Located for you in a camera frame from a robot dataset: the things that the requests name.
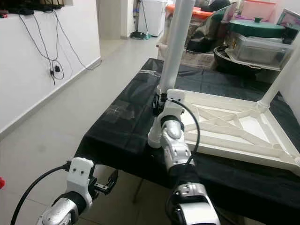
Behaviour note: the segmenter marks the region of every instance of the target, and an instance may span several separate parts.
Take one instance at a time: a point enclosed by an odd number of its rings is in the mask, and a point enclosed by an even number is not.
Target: white pipe
[[[258,101],[258,104],[263,107],[269,107],[271,101],[273,98],[277,95],[279,92],[279,86],[283,79],[285,79],[287,76],[291,74],[292,67],[299,63],[300,59],[300,35],[296,37],[294,40],[293,46],[295,47],[290,59],[288,60],[285,67],[282,69],[282,71],[277,76],[276,80],[273,82],[273,84],[270,86],[268,91],[264,94],[263,98]]]
[[[173,89],[175,86],[194,5],[195,0],[176,1],[158,94],[167,93],[168,89]]]

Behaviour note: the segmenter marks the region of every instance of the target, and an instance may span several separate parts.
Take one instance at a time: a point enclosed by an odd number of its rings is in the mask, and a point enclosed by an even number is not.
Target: pink container
[[[259,0],[245,0],[241,17],[243,19],[254,20],[255,17],[262,18],[262,21],[272,22],[272,14],[275,13],[276,3],[259,1]]]

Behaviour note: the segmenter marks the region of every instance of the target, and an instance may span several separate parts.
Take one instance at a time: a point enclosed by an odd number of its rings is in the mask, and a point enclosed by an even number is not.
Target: black tablecloth
[[[147,145],[152,98],[163,62],[149,59],[83,137],[75,154],[168,187],[163,152]],[[176,88],[257,101],[270,85],[181,66]],[[278,94],[271,112],[300,150],[300,126]],[[300,178],[272,167],[197,153],[197,171],[218,207],[268,224],[288,224],[300,212]]]

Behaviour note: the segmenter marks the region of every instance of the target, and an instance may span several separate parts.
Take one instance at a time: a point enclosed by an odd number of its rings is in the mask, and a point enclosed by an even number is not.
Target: green lid
[[[270,22],[260,22],[259,18],[252,20],[231,20],[229,30],[244,35],[260,38],[281,38],[285,30],[283,26]]]

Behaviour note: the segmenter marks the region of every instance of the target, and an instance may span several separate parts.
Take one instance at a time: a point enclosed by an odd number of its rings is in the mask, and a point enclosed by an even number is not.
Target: white refrigerator
[[[159,36],[165,26],[165,6],[167,0],[142,0],[148,31],[152,36]],[[138,31],[146,33],[146,23],[142,3],[139,8],[139,25]]]

